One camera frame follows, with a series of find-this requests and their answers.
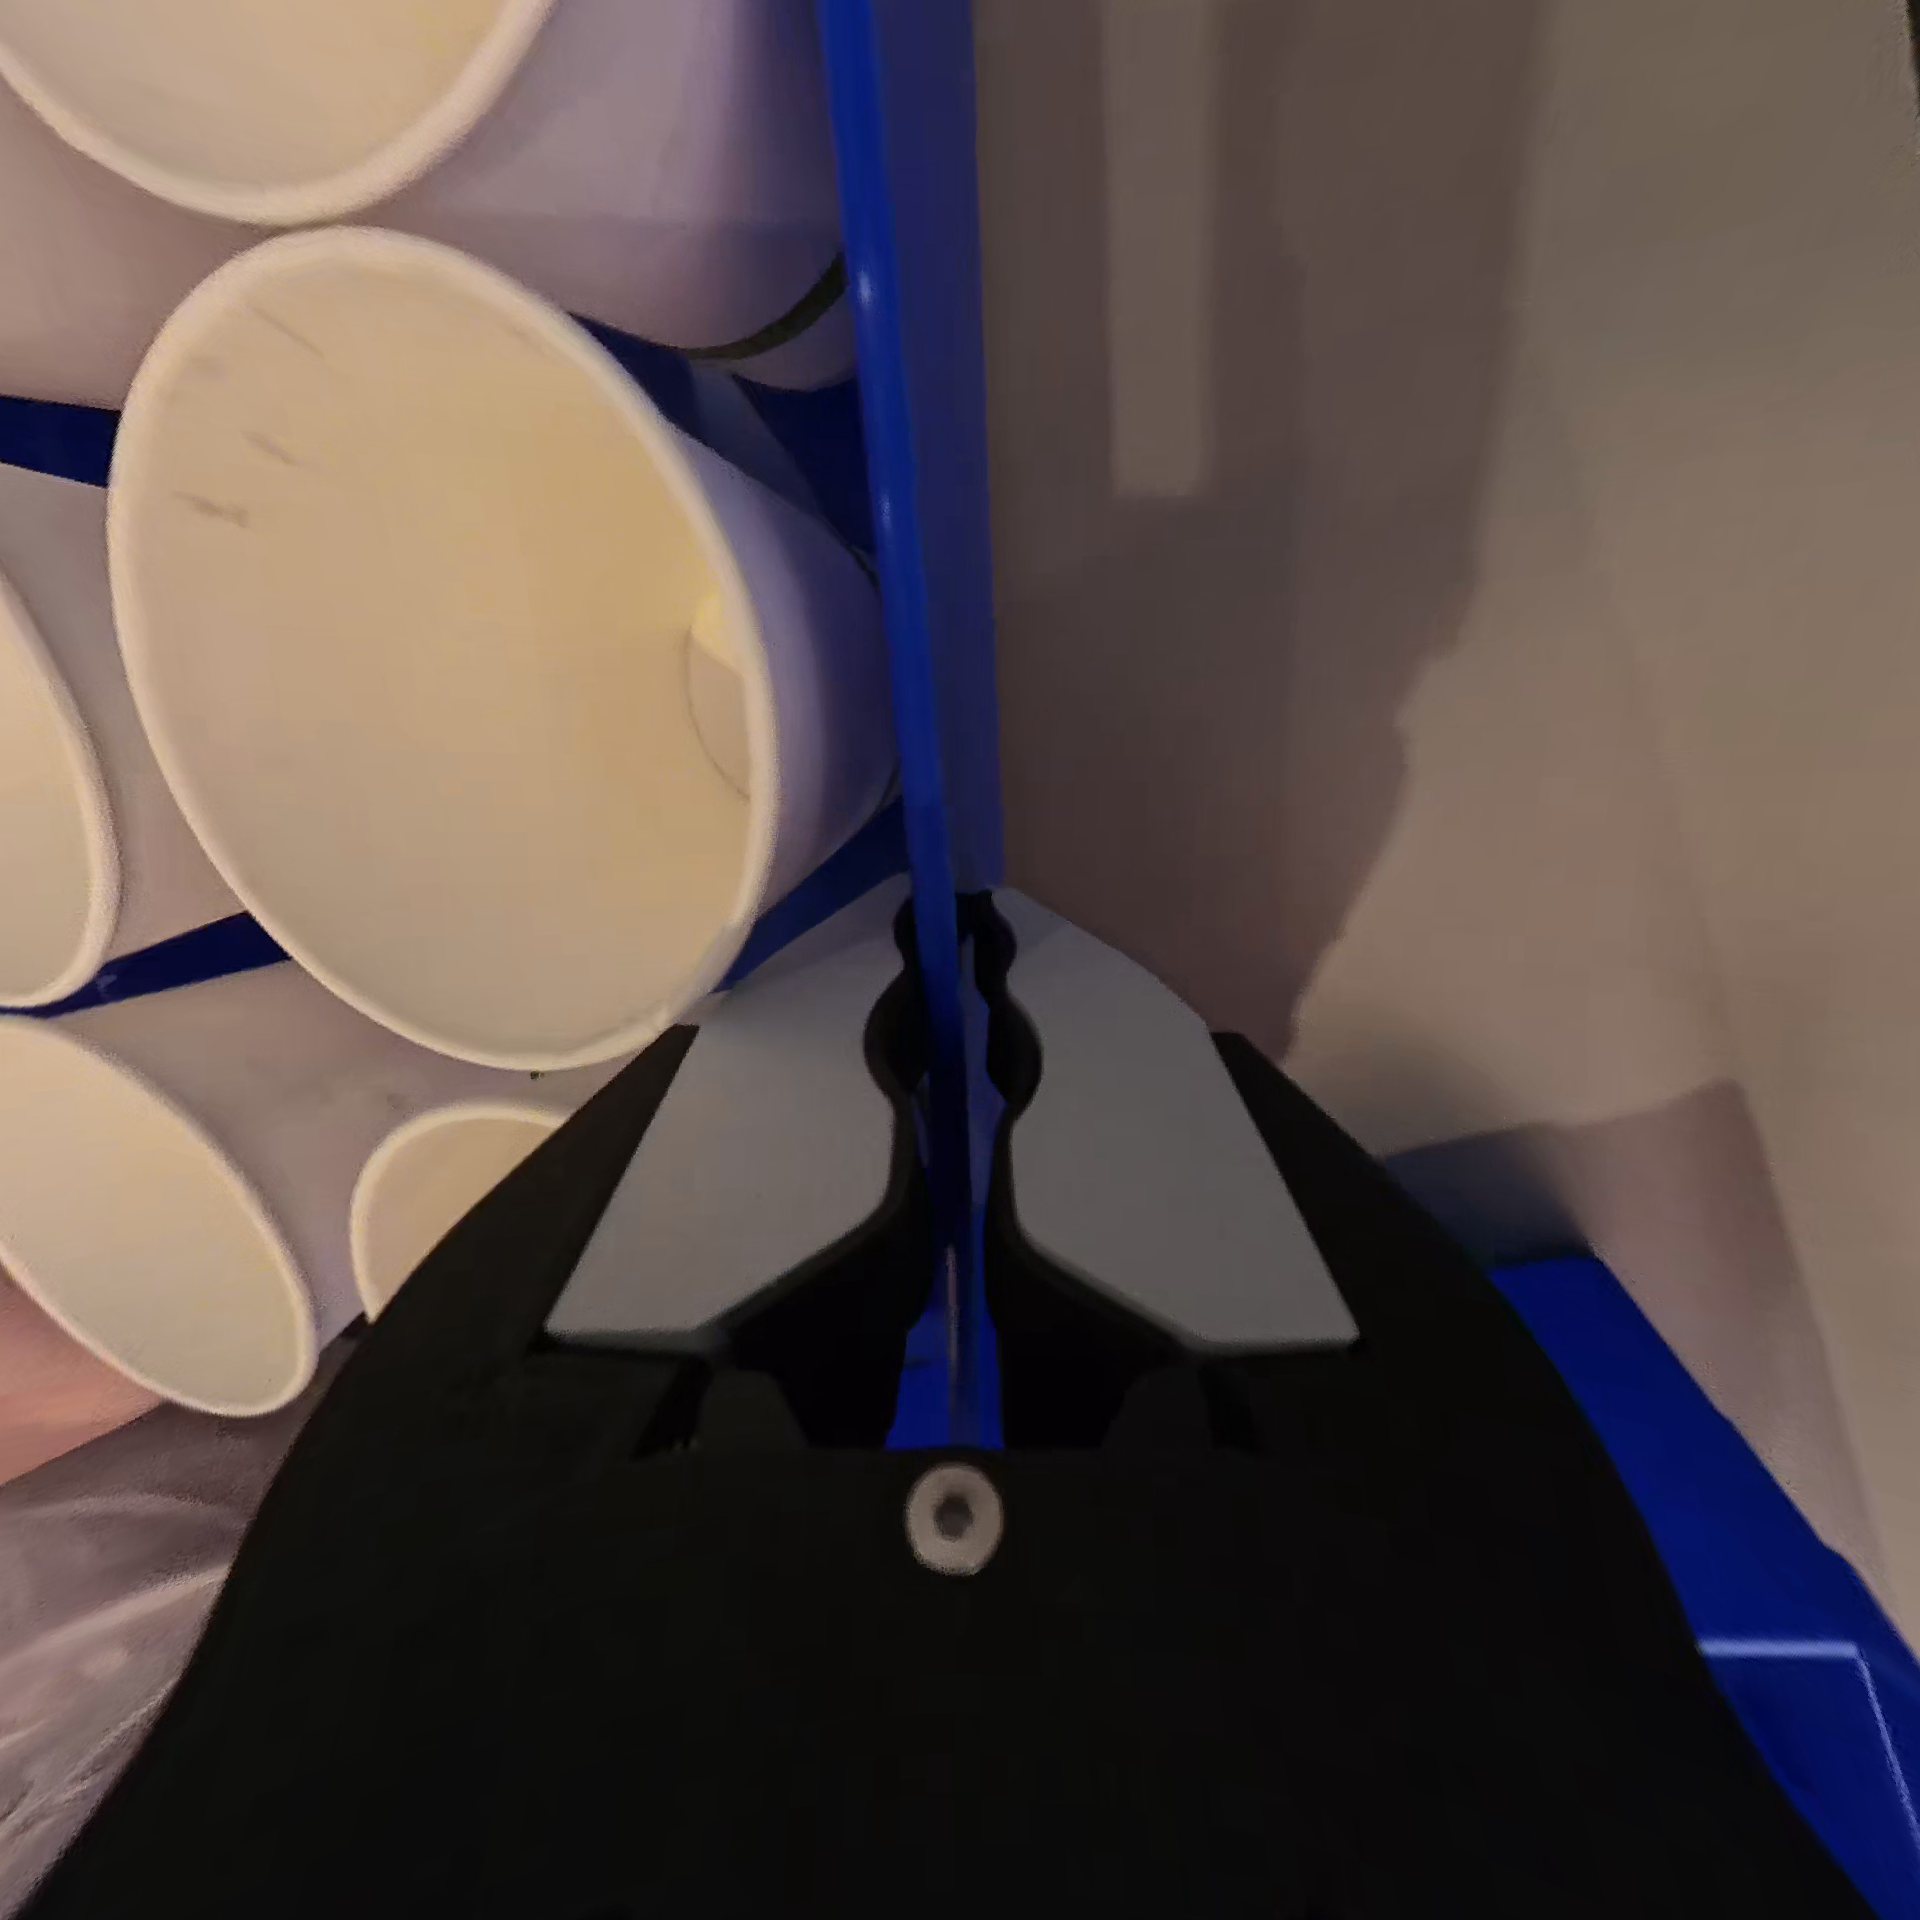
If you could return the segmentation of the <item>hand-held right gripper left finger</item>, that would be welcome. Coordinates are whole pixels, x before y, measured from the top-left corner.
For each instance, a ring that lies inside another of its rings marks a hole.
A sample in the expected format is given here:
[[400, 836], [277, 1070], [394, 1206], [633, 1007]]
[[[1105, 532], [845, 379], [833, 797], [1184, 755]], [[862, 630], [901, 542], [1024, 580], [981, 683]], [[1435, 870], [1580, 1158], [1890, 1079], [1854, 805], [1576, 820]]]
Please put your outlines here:
[[550, 1315], [568, 1345], [776, 1379], [793, 1411], [893, 1411], [933, 1283], [920, 974], [830, 953], [698, 1030]]

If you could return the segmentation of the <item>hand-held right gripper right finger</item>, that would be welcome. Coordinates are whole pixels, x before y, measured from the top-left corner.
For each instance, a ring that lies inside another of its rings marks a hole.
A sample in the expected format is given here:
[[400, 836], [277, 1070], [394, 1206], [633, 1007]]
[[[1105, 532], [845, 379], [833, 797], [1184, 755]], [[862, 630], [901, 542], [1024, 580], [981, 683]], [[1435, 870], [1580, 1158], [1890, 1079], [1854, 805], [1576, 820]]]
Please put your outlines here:
[[1353, 1311], [1206, 1021], [1020, 892], [977, 899], [998, 1126], [984, 1227], [1001, 1411], [1342, 1352]]

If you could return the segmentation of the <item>blue plastic bin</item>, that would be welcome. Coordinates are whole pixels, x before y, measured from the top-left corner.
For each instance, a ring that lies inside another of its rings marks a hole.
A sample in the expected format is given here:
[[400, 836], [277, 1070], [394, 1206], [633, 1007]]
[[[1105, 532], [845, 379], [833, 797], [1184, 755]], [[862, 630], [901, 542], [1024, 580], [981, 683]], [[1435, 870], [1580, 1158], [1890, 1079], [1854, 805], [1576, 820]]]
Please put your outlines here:
[[1494, 1269], [1635, 1496], [1753, 1743], [1878, 1915], [1918, 1915], [1918, 1667], [1613, 1273]]
[[[858, 467], [850, 481], [860, 525], [877, 547], [880, 597], [886, 613], [891, 665], [905, 681], [904, 803], [833, 855], [780, 904], [770, 904], [724, 979], [732, 990], [830, 912], [868, 892], [886, 872], [915, 881], [921, 940], [931, 940], [931, 1027], [934, 1049], [934, 1193], [946, 1205], [944, 1149], [957, 1152], [960, 1094], [942, 1079], [946, 1052], [960, 1071], [962, 1015], [972, 1020], [973, 990], [962, 983], [968, 958], [957, 881], [972, 878], [977, 841], [997, 846], [997, 803], [984, 800], [994, 769], [992, 616], [988, 542], [986, 384], [978, 334], [978, 215], [972, 182], [973, 135], [965, 127], [973, 104], [973, 56], [965, 45], [969, 5], [824, 5], [825, 71], [837, 157], [853, 179], [853, 326], [858, 385], [853, 400], [827, 398], [753, 405], [768, 413], [765, 457], [792, 453], [801, 478], [827, 488], [834, 461]], [[26, 294], [29, 268], [27, 213], [73, 237], [89, 237], [93, 213], [66, 188], [81, 163], [51, 160], [51, 135], [26, 132], [26, 109], [5, 107], [5, 294]], [[5, 478], [29, 473], [29, 504], [72, 508], [81, 539], [78, 496], [51, 491], [54, 481], [102, 488], [116, 431], [108, 407], [14, 392], [5, 371]], [[6, 1013], [69, 1017], [116, 1001], [172, 992], [202, 980], [274, 965], [283, 953], [273, 937], [233, 904], [211, 902], [202, 880], [184, 878], [181, 904], [123, 908], [108, 958], [81, 959], [81, 980], [40, 998], [14, 992]], [[934, 1287], [925, 1339], [910, 1344], [907, 1413], [898, 1445], [937, 1437], [1001, 1441], [998, 1363], [986, 1305], [978, 1206], [986, 1173], [972, 1147], [972, 1225], [968, 1252], [952, 1227], [948, 1271]], [[933, 1333], [944, 1315], [948, 1411], [937, 1413], [931, 1376]]]

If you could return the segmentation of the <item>person's leg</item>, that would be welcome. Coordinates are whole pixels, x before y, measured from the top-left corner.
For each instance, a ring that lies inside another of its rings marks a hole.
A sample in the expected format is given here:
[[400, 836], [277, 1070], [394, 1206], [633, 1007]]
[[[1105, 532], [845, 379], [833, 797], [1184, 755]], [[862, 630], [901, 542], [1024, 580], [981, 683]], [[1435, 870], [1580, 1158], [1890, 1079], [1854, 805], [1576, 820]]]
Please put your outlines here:
[[162, 1403], [3, 1492], [3, 1915], [150, 1729], [266, 1492], [350, 1352], [253, 1419]]

